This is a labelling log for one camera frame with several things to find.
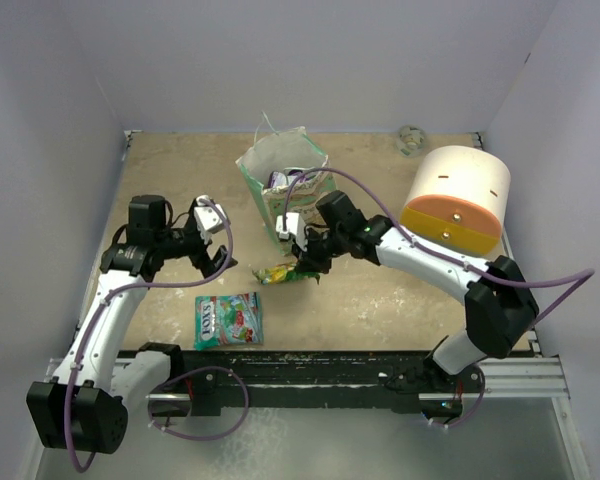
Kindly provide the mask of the green Fox's bag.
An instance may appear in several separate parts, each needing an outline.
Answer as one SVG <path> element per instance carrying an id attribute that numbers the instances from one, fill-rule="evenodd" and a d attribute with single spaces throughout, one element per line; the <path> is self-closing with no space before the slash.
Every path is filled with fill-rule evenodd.
<path id="1" fill-rule="evenodd" d="M 307 279 L 314 279 L 317 283 L 320 282 L 319 273 L 300 272 L 296 269 L 296 266 L 296 262 L 282 263 L 273 267 L 253 270 L 252 275 L 261 285 L 277 285 Z"/>

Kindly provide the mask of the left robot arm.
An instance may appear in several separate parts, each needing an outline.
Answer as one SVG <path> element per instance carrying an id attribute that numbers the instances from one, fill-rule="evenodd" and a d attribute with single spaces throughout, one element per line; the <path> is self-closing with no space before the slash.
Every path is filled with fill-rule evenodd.
<path id="1" fill-rule="evenodd" d="M 71 454 L 112 454 L 121 445 L 131 411 L 155 387 L 174 392 L 186 378 L 184 355 L 171 344 L 148 344 L 124 367 L 116 364 L 131 319 L 169 260 L 187 258 L 202 277 L 218 278 L 236 265 L 232 247 L 209 254 L 212 237 L 229 232 L 222 206 L 203 195 L 192 201 L 178 227 L 170 202 L 138 195 L 127 221 L 100 262 L 96 293 L 67 354 L 48 379 L 31 384 L 26 404 L 41 443 Z"/>

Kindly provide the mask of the purple snack bag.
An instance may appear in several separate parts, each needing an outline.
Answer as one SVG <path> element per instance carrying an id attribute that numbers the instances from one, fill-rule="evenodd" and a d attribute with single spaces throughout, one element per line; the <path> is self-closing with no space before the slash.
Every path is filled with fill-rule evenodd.
<path id="1" fill-rule="evenodd" d="M 295 168 L 289 167 L 281 171 L 274 170 L 269 174 L 267 181 L 264 184 L 264 188 L 275 189 L 290 186 L 294 181 L 297 183 L 303 183 L 310 179 L 310 176 L 306 174 L 306 168 Z"/>

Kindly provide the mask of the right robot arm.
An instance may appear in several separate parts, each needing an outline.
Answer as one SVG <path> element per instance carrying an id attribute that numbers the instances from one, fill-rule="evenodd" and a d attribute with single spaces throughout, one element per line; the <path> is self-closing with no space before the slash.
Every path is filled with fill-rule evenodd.
<path id="1" fill-rule="evenodd" d="M 512 259 L 494 261 L 462 255 L 396 226 L 384 215 L 366 218 L 350 198 L 336 190 L 316 208 L 322 230 L 296 212 L 276 220 L 278 237 L 291 245 L 296 271 L 329 272 L 333 259 L 348 254 L 414 275 L 440 289 L 464 307 L 465 326 L 443 339 L 425 366 L 426 383 L 447 391 L 466 367 L 484 359 L 503 359 L 532 327 L 539 309 Z"/>

